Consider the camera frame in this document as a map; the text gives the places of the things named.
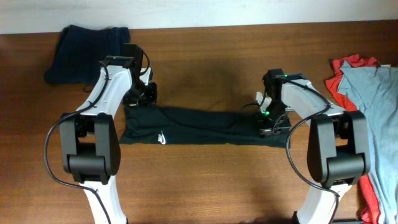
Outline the black t-shirt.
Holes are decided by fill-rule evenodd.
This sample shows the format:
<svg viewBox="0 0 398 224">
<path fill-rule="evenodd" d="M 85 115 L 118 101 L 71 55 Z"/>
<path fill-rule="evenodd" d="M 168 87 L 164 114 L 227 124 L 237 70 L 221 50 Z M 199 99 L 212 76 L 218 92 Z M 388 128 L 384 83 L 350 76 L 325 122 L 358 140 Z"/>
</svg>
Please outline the black t-shirt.
<svg viewBox="0 0 398 224">
<path fill-rule="evenodd" d="M 254 145 L 285 147 L 287 134 L 261 136 L 259 114 L 146 105 L 124 109 L 121 144 Z"/>
</svg>

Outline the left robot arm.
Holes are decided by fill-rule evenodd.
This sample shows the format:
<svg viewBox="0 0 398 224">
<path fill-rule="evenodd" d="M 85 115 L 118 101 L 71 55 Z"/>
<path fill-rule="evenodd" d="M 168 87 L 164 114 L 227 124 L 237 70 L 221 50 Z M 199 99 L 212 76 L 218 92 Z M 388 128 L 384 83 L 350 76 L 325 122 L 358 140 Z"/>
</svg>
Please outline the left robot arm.
<svg viewBox="0 0 398 224">
<path fill-rule="evenodd" d="M 99 79 L 86 101 L 59 122 L 62 163 L 87 196 L 95 223 L 127 223 L 116 187 L 121 149 L 114 117 L 120 104 L 146 106 L 157 101 L 147 54 L 123 44 L 119 55 L 100 61 Z"/>
</svg>

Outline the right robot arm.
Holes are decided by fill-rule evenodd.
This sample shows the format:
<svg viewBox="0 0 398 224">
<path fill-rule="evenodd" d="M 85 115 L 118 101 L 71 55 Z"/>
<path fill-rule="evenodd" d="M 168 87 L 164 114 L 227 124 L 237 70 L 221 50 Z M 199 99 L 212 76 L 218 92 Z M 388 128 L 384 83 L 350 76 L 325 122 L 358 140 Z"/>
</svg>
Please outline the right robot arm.
<svg viewBox="0 0 398 224">
<path fill-rule="evenodd" d="M 261 118 L 259 134 L 287 136 L 285 152 L 294 172 L 309 185 L 303 205 L 292 223 L 335 223 L 341 198 L 370 170 L 365 115 L 333 104 L 301 73 L 268 70 L 262 78 L 264 93 L 257 93 Z M 290 139 L 303 124 L 310 128 L 305 178 L 290 153 Z"/>
</svg>

